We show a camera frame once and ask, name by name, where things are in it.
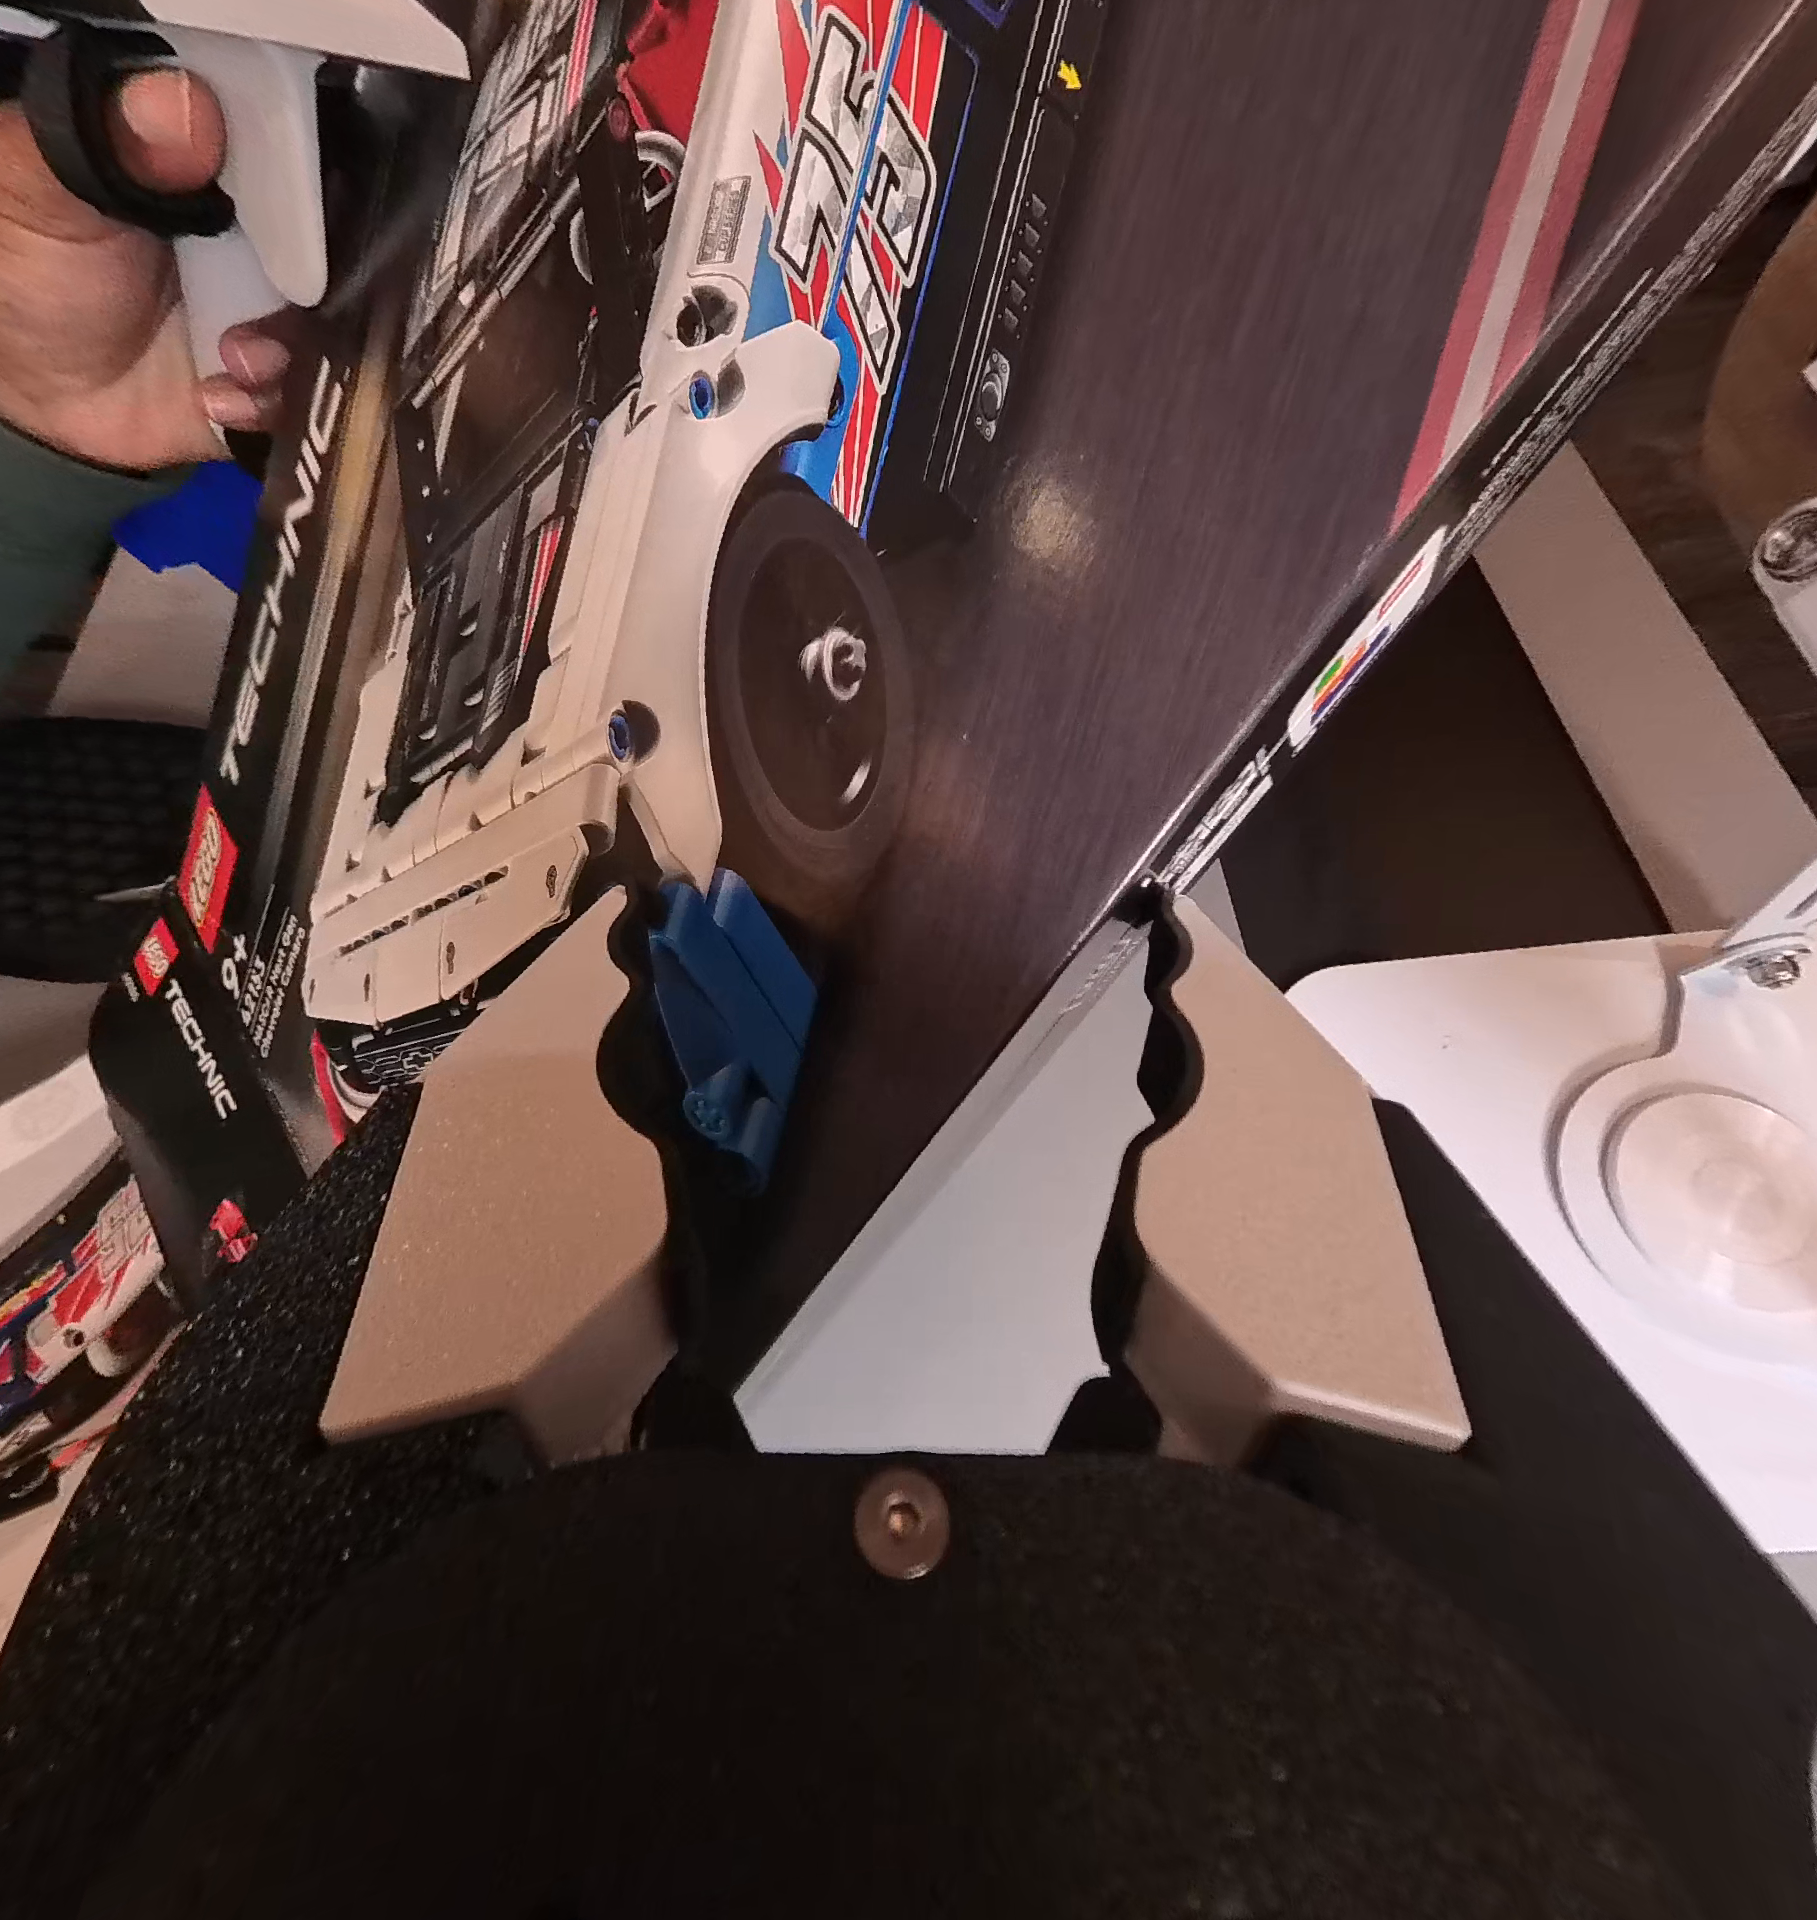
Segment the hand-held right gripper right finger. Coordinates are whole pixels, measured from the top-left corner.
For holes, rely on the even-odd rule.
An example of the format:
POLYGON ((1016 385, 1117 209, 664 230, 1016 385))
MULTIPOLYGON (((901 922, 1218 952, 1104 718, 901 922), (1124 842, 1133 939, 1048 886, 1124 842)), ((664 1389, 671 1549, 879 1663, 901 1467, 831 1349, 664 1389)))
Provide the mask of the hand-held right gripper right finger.
POLYGON ((1279 1425, 1471 1439, 1367 1083, 1191 898, 1154 896, 1147 1126, 1092 1317, 1145 1449, 1236 1468, 1279 1425))

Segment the white stand base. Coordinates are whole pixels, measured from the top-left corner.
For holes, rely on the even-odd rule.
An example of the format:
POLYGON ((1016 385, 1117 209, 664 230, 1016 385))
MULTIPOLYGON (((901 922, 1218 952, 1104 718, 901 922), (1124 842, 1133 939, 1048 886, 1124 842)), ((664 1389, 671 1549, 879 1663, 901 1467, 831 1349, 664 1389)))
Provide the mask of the white stand base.
POLYGON ((1766 1555, 1817 1555, 1817 927, 1324 970, 1288 998, 1415 1116, 1766 1555))

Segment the person's left forearm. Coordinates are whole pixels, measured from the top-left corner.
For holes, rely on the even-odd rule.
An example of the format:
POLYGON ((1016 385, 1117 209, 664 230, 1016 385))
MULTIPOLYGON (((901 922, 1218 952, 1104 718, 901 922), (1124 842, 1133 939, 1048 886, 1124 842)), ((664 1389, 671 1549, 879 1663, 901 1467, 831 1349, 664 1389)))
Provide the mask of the person's left forearm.
POLYGON ((36 638, 76 610, 112 533, 175 474, 106 469, 0 421, 0 689, 36 638))

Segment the black mesh object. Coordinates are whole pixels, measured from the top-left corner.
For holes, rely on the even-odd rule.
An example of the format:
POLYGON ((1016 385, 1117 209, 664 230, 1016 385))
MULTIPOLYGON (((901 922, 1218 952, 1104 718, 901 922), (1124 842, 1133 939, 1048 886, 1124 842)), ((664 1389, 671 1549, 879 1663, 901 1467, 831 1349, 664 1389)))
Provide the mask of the black mesh object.
POLYGON ((190 830, 204 733, 128 718, 0 723, 0 977, 112 983, 190 830))

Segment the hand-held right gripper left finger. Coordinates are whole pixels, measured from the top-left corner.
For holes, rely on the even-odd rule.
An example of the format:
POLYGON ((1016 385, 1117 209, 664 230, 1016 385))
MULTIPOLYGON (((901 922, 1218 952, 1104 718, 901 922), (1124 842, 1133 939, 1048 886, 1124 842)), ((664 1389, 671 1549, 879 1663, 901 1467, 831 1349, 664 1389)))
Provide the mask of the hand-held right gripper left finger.
POLYGON ((598 1071, 633 981, 598 898, 428 1071, 321 1411, 335 1448, 477 1414, 537 1458, 623 1452, 677 1351, 656 1143, 598 1071))

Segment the person's left hand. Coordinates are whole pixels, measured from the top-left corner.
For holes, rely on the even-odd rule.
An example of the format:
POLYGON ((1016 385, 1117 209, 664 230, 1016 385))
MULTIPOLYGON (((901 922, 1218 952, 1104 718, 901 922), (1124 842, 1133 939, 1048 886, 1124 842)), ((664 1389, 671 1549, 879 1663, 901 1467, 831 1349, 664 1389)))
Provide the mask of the person's left hand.
POLYGON ((282 415, 291 324, 228 332, 198 372, 175 254, 78 201, 0 104, 0 421, 103 469, 209 461, 282 415))

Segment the blue plastic bin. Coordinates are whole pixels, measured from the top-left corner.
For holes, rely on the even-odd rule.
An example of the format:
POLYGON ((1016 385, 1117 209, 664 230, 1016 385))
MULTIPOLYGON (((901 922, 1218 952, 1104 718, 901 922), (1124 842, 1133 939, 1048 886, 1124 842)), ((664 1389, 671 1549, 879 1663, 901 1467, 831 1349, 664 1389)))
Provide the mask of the blue plastic bin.
POLYGON ((150 573, 197 568, 243 594, 264 492, 264 483, 240 463, 207 461, 190 467, 173 490, 121 516, 112 539, 150 573))

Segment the lego set box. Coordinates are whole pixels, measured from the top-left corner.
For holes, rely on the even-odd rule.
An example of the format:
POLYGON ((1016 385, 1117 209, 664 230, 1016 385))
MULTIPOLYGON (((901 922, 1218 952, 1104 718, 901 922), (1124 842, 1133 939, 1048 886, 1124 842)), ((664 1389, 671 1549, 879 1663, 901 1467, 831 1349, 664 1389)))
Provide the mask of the lego set box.
POLYGON ((623 886, 748 1366, 1766 192, 1817 4, 448 10, 91 1051, 197 1279, 623 886))

